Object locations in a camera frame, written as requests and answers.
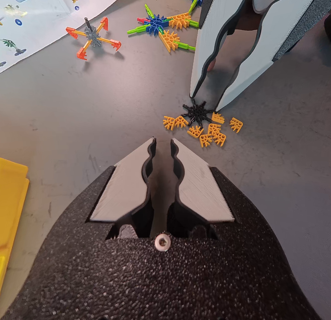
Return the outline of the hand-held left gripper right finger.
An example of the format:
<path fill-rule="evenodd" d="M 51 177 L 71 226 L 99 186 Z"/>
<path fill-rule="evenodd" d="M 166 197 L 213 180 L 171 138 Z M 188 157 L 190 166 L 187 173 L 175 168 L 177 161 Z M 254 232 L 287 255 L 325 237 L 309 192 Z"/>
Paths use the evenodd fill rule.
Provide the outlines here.
<path fill-rule="evenodd" d="M 209 164 L 175 138 L 170 145 L 179 205 L 205 223 L 234 222 Z"/>

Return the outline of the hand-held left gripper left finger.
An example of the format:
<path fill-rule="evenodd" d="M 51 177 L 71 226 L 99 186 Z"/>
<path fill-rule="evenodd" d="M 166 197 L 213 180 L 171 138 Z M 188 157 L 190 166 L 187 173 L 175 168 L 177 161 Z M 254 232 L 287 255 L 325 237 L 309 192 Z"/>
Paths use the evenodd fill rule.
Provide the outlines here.
<path fill-rule="evenodd" d="M 148 177 L 153 171 L 155 153 L 156 138 L 150 138 L 115 164 L 90 221 L 115 223 L 147 202 Z"/>

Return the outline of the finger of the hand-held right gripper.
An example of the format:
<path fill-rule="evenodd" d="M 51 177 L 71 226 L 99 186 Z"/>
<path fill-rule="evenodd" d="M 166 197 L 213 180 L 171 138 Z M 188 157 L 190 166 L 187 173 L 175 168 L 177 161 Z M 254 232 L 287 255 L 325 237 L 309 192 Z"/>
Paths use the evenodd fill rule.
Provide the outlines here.
<path fill-rule="evenodd" d="M 191 76 L 190 97 L 203 83 L 227 34 L 234 32 L 245 0 L 203 0 Z"/>
<path fill-rule="evenodd" d="M 313 0 L 275 0 L 260 23 L 251 52 L 237 67 L 219 99 L 219 111 L 273 65 L 273 58 Z"/>

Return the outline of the small yellow connectors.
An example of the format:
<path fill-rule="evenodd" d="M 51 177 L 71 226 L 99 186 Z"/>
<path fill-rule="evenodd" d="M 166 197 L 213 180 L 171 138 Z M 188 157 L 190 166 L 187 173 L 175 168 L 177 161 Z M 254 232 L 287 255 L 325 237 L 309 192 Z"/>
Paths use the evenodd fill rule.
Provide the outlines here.
<path fill-rule="evenodd" d="M 224 122 L 225 119 L 221 114 L 213 112 L 212 122 L 208 125 L 206 132 L 204 132 L 203 127 L 196 125 L 189 127 L 187 133 L 199 140 L 202 148 L 210 146 L 212 142 L 222 147 L 226 140 L 226 135 L 221 132 L 221 125 L 224 124 Z M 164 127 L 171 131 L 174 127 L 188 127 L 188 124 L 189 122 L 183 116 L 178 116 L 177 118 L 164 116 L 163 119 Z"/>

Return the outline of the black snowflake connector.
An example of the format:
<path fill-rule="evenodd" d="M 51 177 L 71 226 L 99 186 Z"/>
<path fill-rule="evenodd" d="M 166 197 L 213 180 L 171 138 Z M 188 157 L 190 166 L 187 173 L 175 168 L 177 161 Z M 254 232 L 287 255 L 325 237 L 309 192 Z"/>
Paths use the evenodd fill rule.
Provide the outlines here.
<path fill-rule="evenodd" d="M 198 123 L 198 125 L 203 128 L 203 124 L 202 121 L 206 120 L 209 123 L 212 123 L 213 121 L 207 117 L 207 114 L 209 113 L 213 113 L 213 109 L 205 109 L 205 104 L 206 101 L 203 101 L 201 104 L 197 104 L 195 102 L 195 99 L 191 99 L 193 105 L 191 107 L 189 107 L 186 104 L 183 104 L 183 108 L 185 108 L 186 110 L 188 110 L 187 113 L 182 114 L 182 117 L 189 117 L 190 121 L 187 124 L 189 127 L 191 127 L 191 125 L 193 124 L 194 121 L 196 121 Z"/>

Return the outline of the blue yellow green toy assembly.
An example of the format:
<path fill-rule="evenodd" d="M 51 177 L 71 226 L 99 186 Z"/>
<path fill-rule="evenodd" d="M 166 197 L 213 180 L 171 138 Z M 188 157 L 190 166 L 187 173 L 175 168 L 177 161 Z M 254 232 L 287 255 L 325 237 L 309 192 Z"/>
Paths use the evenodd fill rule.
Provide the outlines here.
<path fill-rule="evenodd" d="M 147 18 L 137 18 L 137 20 L 142 24 L 135 29 L 128 30 L 127 34 L 136 34 L 136 33 L 148 33 L 154 36 L 158 35 L 161 39 L 162 43 L 170 52 L 171 50 L 175 51 L 178 48 L 195 51 L 195 47 L 190 46 L 186 43 L 180 42 L 180 37 L 172 32 L 169 33 L 166 30 L 168 27 L 182 29 L 187 28 L 189 26 L 198 28 L 199 23 L 197 21 L 192 20 L 191 13 L 196 5 L 201 6 L 203 0 L 191 0 L 192 4 L 190 9 L 186 13 L 181 13 L 169 17 L 164 17 L 160 15 L 154 14 L 151 9 L 145 4 L 145 9 L 148 14 Z"/>

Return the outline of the yellow plastic bin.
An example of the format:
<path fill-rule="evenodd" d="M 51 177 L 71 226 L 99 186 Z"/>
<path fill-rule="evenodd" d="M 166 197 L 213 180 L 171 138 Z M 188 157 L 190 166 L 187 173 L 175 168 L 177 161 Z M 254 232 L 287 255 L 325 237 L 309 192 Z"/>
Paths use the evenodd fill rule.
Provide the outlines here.
<path fill-rule="evenodd" d="M 27 172 L 28 167 L 25 165 L 0 159 L 0 287 L 27 194 Z"/>

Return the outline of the orange grey toy assembly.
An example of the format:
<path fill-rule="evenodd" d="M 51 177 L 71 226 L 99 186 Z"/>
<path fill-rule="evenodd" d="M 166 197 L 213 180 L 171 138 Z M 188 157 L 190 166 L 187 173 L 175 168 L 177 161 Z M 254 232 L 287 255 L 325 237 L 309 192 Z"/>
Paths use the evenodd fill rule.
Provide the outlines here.
<path fill-rule="evenodd" d="M 85 43 L 85 45 L 83 47 L 81 47 L 81 49 L 77 52 L 77 58 L 82 59 L 82 60 L 87 60 L 86 57 L 86 50 L 87 48 L 92 45 L 92 47 L 96 47 L 96 46 L 101 46 L 102 42 L 106 42 L 109 43 L 113 46 L 113 48 L 115 48 L 116 50 L 120 49 L 121 47 L 121 42 L 120 41 L 116 41 L 116 40 L 112 40 L 112 39 L 105 39 L 100 37 L 99 32 L 101 29 L 105 29 L 106 31 L 108 31 L 108 26 L 109 26 L 109 21 L 107 17 L 104 17 L 101 22 L 100 25 L 96 28 L 93 25 L 91 25 L 89 23 L 89 20 L 85 17 L 85 23 L 86 23 L 86 27 L 84 29 L 84 32 L 81 31 L 77 31 L 74 28 L 71 27 L 67 27 L 66 31 L 67 33 L 69 33 L 73 38 L 77 39 L 78 35 L 83 35 L 87 38 L 87 42 Z"/>

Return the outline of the white instruction sheet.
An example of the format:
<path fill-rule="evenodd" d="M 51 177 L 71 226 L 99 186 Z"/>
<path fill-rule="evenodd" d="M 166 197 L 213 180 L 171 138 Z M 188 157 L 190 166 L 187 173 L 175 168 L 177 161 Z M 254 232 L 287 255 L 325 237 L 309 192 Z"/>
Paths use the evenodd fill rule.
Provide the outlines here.
<path fill-rule="evenodd" d="M 116 0 L 0 0 L 0 72 L 93 19 Z"/>

